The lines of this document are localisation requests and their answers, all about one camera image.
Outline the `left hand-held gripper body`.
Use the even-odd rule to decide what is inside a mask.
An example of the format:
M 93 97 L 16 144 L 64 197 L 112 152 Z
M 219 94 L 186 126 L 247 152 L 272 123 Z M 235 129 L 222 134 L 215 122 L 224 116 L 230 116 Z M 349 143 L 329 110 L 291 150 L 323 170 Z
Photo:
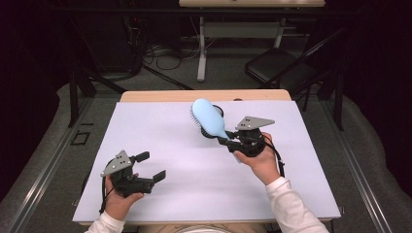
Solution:
M 151 193 L 155 186 L 153 179 L 138 178 L 134 175 L 133 165 L 138 163 L 134 161 L 134 156 L 128 156 L 124 150 L 121 150 L 100 174 L 102 178 L 109 176 L 114 189 L 124 197 L 132 193 Z

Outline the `black metal stand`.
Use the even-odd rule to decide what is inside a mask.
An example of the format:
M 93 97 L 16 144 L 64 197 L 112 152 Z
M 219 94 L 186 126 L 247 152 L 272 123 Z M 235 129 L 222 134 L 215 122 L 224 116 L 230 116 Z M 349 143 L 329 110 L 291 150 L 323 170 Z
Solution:
M 78 90 L 80 90 L 86 98 L 93 98 L 97 94 L 97 90 L 92 84 L 93 81 L 102 83 L 103 85 L 111 88 L 117 93 L 125 93 L 125 89 L 123 87 L 120 87 L 119 85 L 109 81 L 96 72 L 84 66 L 75 68 L 69 82 L 71 110 L 69 127 L 72 127 L 80 117 Z

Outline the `light blue hairbrush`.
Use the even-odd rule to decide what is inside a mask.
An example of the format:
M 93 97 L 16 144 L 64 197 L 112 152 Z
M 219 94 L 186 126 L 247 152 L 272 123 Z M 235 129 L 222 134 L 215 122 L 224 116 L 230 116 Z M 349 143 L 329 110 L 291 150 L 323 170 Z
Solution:
M 223 117 L 215 110 L 213 104 L 204 98 L 195 100 L 190 107 L 190 115 L 196 125 L 203 127 L 210 135 L 227 138 Z

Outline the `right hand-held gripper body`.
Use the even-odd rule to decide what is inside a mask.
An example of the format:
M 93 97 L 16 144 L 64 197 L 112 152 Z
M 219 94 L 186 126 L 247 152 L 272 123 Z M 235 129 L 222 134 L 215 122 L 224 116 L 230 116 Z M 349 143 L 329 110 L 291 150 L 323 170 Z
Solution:
M 230 139 L 234 143 L 227 147 L 228 150 L 230 152 L 241 151 L 248 157 L 259 155 L 265 148 L 265 140 L 260 129 L 274 123 L 273 119 L 245 116 L 235 127 L 239 138 Z

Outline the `person's right hand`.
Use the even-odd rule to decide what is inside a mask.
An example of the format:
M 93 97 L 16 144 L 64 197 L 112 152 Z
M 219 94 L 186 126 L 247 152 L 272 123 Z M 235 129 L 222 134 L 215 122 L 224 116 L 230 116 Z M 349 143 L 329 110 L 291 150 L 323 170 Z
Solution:
M 248 157 L 241 151 L 236 150 L 233 154 L 244 164 L 248 165 L 253 173 L 265 184 L 269 185 L 281 177 L 278 171 L 276 153 L 272 149 L 272 137 L 270 134 L 262 133 L 266 146 L 256 157 Z

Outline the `black folding chair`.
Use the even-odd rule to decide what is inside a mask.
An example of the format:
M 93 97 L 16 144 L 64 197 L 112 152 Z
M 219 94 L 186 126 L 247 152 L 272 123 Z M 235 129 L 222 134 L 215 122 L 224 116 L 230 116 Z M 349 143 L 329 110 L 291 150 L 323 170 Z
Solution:
M 290 96 L 301 94 L 298 99 L 305 97 L 303 110 L 306 110 L 312 85 L 332 73 L 330 68 L 316 68 L 310 61 L 345 32 L 345 28 L 340 28 L 300 56 L 276 48 L 267 50 L 245 64 L 245 73 L 260 88 L 284 89 Z

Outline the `black mesh cup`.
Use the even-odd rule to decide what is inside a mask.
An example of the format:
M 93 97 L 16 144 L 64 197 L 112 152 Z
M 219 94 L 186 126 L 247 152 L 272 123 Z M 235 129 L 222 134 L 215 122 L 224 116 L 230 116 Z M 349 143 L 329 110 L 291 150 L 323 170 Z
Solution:
M 220 114 L 220 116 L 223 117 L 224 116 L 223 109 L 221 107 L 217 106 L 217 105 L 213 105 L 213 106 L 214 106 L 215 110 Z M 216 136 L 210 135 L 203 127 L 200 127 L 200 132 L 204 137 L 206 137 L 208 139 L 217 138 Z

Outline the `person's left hand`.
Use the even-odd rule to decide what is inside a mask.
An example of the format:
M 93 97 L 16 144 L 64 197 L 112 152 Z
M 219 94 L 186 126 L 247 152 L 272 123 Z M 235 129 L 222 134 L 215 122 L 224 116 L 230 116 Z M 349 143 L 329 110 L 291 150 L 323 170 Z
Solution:
M 116 220 L 124 220 L 133 204 L 144 197 L 143 193 L 133 193 L 128 197 L 117 194 L 109 176 L 105 177 L 105 188 L 105 212 Z

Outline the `aluminium floor rail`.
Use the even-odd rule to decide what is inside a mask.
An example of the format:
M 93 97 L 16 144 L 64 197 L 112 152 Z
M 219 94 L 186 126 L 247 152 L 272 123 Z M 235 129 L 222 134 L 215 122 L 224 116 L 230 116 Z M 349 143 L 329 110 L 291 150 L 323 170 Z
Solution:
M 327 101 L 321 101 L 320 105 L 326 115 L 329 127 L 331 128 L 337 143 L 343 152 L 347 167 L 354 179 L 362 202 L 367 209 L 377 233 L 393 233 L 393 230 L 389 226 L 381 206 L 378 203 L 378 200 L 376 199 L 376 196 L 372 191 L 347 138 L 334 121 L 332 107 Z
M 0 203 L 0 230 L 3 233 L 21 233 L 46 192 L 63 155 L 69 148 L 80 121 L 86 115 L 94 99 L 86 98 L 79 107 L 79 116 L 68 126 L 70 104 L 62 102 L 56 116 L 18 176 L 5 199 Z

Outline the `white-legged desk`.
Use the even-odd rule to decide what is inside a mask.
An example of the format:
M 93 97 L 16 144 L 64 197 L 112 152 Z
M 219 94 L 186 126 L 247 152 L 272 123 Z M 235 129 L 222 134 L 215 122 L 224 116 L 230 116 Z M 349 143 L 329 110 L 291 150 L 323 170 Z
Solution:
M 309 9 L 322 8 L 325 0 L 179 0 L 183 8 L 198 9 Z M 197 80 L 204 82 L 206 77 L 207 50 L 205 38 L 273 38 L 274 47 L 279 48 L 284 32 L 281 25 L 285 18 L 277 22 L 207 22 L 199 18 L 199 63 Z

